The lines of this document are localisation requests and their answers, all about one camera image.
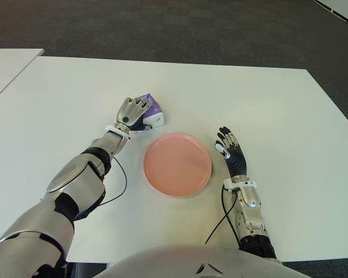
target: dark floor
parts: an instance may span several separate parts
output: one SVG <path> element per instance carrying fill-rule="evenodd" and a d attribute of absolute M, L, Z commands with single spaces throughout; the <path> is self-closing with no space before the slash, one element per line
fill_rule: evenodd
<path fill-rule="evenodd" d="M 348 118 L 348 25 L 313 0 L 0 0 L 2 47 L 305 68 Z M 326 262 L 287 265 L 317 278 L 348 277 L 348 260 Z"/>

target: white cable clip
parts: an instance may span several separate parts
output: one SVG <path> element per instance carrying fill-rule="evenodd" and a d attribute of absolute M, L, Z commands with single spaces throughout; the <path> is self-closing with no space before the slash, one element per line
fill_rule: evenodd
<path fill-rule="evenodd" d="M 122 137 L 122 140 L 121 140 L 119 146 L 117 147 L 117 150 L 114 153 L 119 153 L 122 150 L 122 148 L 125 146 L 125 144 L 130 141 L 130 137 L 129 137 L 128 133 L 126 133 L 126 132 L 124 132 L 124 131 L 122 131 L 114 126 L 109 126 L 109 125 L 106 126 L 106 132 L 113 132 L 113 133 L 120 135 Z"/>
<path fill-rule="evenodd" d="M 253 181 L 239 181 L 239 182 L 232 182 L 231 178 L 226 178 L 223 181 L 224 189 L 226 191 L 233 191 L 237 188 L 243 189 L 245 187 L 254 186 L 254 188 L 257 188 L 257 185 Z"/>

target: robot finger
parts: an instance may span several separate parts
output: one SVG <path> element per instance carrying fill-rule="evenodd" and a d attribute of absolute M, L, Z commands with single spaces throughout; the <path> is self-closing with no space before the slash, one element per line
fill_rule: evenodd
<path fill-rule="evenodd" d="M 230 136 L 231 133 L 227 133 L 224 136 L 226 136 L 226 140 L 229 142 L 230 147 L 234 146 L 233 140 L 231 139 Z"/>
<path fill-rule="evenodd" d="M 220 152 L 223 155 L 225 159 L 231 157 L 231 154 L 228 152 L 228 150 L 225 149 L 225 147 L 220 141 L 216 140 L 214 147 L 218 152 Z"/>
<path fill-rule="evenodd" d="M 221 141 L 223 142 L 223 146 L 225 146 L 227 149 L 229 149 L 229 148 L 230 148 L 230 143 L 228 142 L 227 139 L 225 139 L 225 137 L 223 136 L 223 134 L 218 132 L 217 135 L 218 135 L 218 137 L 221 139 Z"/>
<path fill-rule="evenodd" d="M 224 135 L 231 133 L 231 130 L 228 129 L 228 127 L 223 126 L 220 129 L 220 132 L 222 132 Z"/>
<path fill-rule="evenodd" d="M 238 146 L 238 141 L 236 139 L 236 136 L 233 133 L 229 133 L 228 135 L 229 135 L 229 137 L 231 139 L 232 144 L 235 145 L 235 146 Z"/>

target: robotic hand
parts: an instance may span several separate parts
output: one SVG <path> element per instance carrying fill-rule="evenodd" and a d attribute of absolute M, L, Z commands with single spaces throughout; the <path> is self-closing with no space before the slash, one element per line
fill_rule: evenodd
<path fill-rule="evenodd" d="M 247 164 L 234 134 L 226 127 L 219 129 L 220 141 L 215 148 L 226 160 L 231 178 L 224 180 L 224 190 L 235 202 L 235 228 L 240 249 L 263 258 L 276 255 L 260 213 L 262 202 L 256 193 L 256 184 L 247 177 Z"/>
<path fill-rule="evenodd" d="M 103 200 L 104 176 L 131 130 L 144 129 L 147 100 L 127 98 L 114 126 L 69 161 L 50 182 L 40 203 L 22 214 L 0 238 L 0 277 L 64 277 L 74 221 Z"/>

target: black joint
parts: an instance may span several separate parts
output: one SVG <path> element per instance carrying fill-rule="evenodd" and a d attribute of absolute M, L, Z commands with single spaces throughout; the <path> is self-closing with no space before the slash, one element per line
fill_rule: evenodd
<path fill-rule="evenodd" d="M 104 149 L 99 147 L 90 147 L 86 149 L 85 151 L 83 151 L 81 154 L 83 153 L 89 153 L 91 155 L 94 155 L 97 158 L 99 158 L 100 161 L 102 161 L 104 165 L 104 175 L 106 175 L 108 171 L 110 171 L 111 169 L 110 155 Z"/>
<path fill-rule="evenodd" d="M 74 220 L 76 215 L 79 213 L 79 207 L 77 206 L 74 199 L 66 193 L 61 193 L 54 201 L 56 207 L 54 211 L 64 215 L 72 224 L 75 229 Z"/>
<path fill-rule="evenodd" d="M 62 246 L 54 238 L 42 233 L 42 234 L 40 234 L 40 239 L 42 239 L 45 242 L 49 242 L 51 245 L 56 247 L 60 251 L 61 254 L 63 254 Z"/>
<path fill-rule="evenodd" d="M 89 213 L 91 213 L 99 204 L 103 201 L 104 197 L 106 195 L 106 191 L 103 191 L 102 195 L 98 198 L 98 200 L 95 201 L 94 204 L 92 204 L 87 210 L 85 210 L 83 213 L 79 214 L 76 218 L 76 220 L 84 219 L 86 218 Z"/>
<path fill-rule="evenodd" d="M 271 241 L 267 236 L 253 235 L 245 236 L 241 239 L 241 250 L 260 256 L 262 258 L 274 258 L 276 254 L 274 252 Z"/>

